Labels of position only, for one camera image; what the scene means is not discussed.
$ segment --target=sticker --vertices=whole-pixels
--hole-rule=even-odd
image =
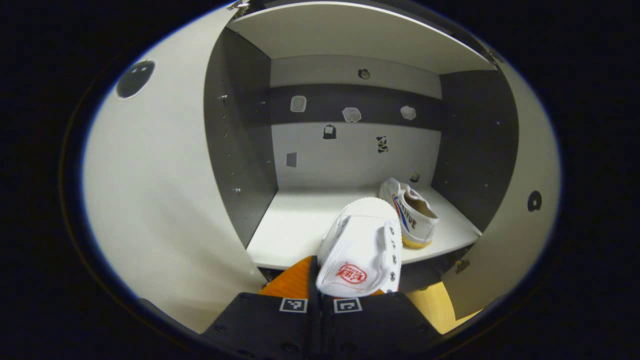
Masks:
[[[529,212],[540,210],[542,207],[542,194],[535,190],[529,195],[529,201],[527,201],[527,209]]]
[[[147,84],[151,78],[156,63],[146,59],[131,66],[127,72],[122,74],[116,85],[116,93],[119,97],[128,99],[136,95]]]
[[[306,299],[282,299],[280,304],[280,311],[284,313],[306,313],[307,312],[307,300]]]
[[[346,122],[358,122],[362,119],[362,114],[360,114],[358,108],[344,108],[342,116],[344,116]]]
[[[288,167],[298,167],[298,153],[290,152],[287,154],[287,166]]]
[[[411,181],[412,183],[417,183],[418,180],[420,180],[420,174],[418,174],[417,171],[413,171],[413,175],[411,175],[411,177],[409,178],[409,181]]]
[[[387,147],[387,136],[376,136],[376,140],[378,141],[378,152],[387,152],[389,148]]]
[[[360,79],[369,80],[371,73],[367,69],[360,69],[358,70],[358,77]]]
[[[351,299],[334,299],[333,300],[333,312],[339,313],[354,313],[356,311],[362,311],[360,300],[357,297]]]
[[[407,120],[413,120],[416,116],[415,109],[407,105],[400,108],[400,113],[402,114],[402,117]]]
[[[302,95],[296,95],[291,98],[291,111],[295,113],[303,113],[307,109],[307,98]]]
[[[324,127],[322,138],[325,140],[335,139],[337,136],[337,130],[334,125],[328,124]]]

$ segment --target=white shelf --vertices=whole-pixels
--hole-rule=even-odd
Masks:
[[[363,56],[435,74],[495,67],[452,36],[398,13],[332,1],[287,4],[229,22],[271,59]]]
[[[476,242],[480,231],[430,186],[413,186],[440,217],[433,243],[419,250],[403,248],[403,263],[433,258]],[[340,210],[362,197],[377,197],[378,189],[279,190],[247,252],[260,267],[287,269],[316,255],[321,238]]]

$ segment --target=yellow floor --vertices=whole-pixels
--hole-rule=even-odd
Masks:
[[[406,296],[440,334],[453,330],[480,312],[479,310],[469,316],[456,320],[449,294],[442,282],[431,285],[425,290],[413,291],[406,294]]]

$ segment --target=black sticker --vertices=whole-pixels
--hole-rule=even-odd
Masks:
[[[283,311],[284,313],[306,313],[307,300],[284,298],[280,304],[280,311]]]
[[[411,175],[411,177],[409,178],[409,181],[411,181],[412,183],[417,183],[418,180],[420,180],[420,174],[417,171],[414,171],[413,175]]]
[[[358,76],[360,79],[369,80],[371,73],[367,69],[360,69],[358,70]]]
[[[542,207],[542,194],[535,190],[529,195],[529,201],[527,201],[527,208],[529,211],[540,210]]]
[[[387,147],[387,136],[376,136],[376,140],[378,141],[378,152],[387,152],[389,148]]]
[[[333,300],[333,312],[336,314],[354,313],[355,311],[362,311],[362,306],[358,298]]]
[[[287,154],[287,166],[298,167],[298,153],[290,152]]]
[[[134,64],[118,80],[116,92],[120,97],[132,97],[145,86],[156,64],[151,60],[141,61]]]
[[[327,126],[324,127],[322,138],[325,140],[331,140],[331,139],[335,139],[337,135],[338,135],[338,131],[336,130],[335,126],[328,124]]]

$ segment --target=white sticker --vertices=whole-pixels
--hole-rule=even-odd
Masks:
[[[296,95],[291,98],[291,111],[295,113],[303,113],[307,109],[307,98],[302,95]]]
[[[416,116],[415,109],[407,105],[400,108],[400,113],[402,114],[402,117],[407,120],[413,120]]]
[[[344,108],[342,116],[344,116],[346,122],[358,122],[358,120],[362,119],[362,114],[360,114],[358,108]]]

